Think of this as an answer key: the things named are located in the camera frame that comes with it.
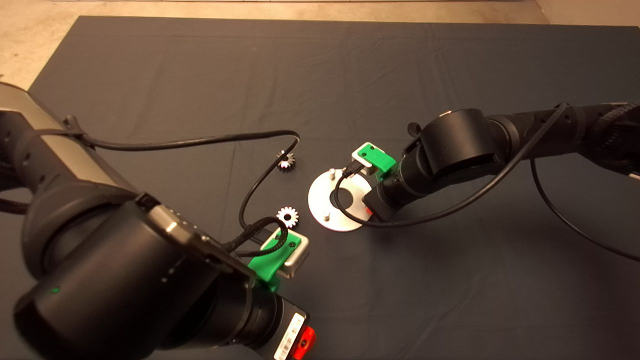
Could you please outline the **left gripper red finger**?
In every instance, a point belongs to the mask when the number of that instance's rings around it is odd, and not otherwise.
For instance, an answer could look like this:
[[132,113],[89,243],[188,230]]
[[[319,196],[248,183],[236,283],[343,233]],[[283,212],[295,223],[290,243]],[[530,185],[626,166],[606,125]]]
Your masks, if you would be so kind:
[[292,350],[292,359],[303,360],[306,354],[313,348],[316,340],[317,335],[315,330],[311,326],[304,326]]

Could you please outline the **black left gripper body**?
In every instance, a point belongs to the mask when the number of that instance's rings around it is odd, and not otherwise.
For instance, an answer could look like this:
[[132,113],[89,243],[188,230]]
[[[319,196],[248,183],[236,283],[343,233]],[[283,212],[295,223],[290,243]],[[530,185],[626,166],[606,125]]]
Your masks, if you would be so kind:
[[311,314],[274,292],[258,292],[249,303],[238,343],[263,360],[294,360]]

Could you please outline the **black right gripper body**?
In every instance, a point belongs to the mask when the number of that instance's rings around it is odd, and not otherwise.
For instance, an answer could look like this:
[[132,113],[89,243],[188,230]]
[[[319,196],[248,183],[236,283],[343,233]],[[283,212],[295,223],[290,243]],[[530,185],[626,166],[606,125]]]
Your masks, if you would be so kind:
[[365,206],[380,223],[390,221],[399,210],[415,200],[415,194],[399,177],[382,180],[363,197]]

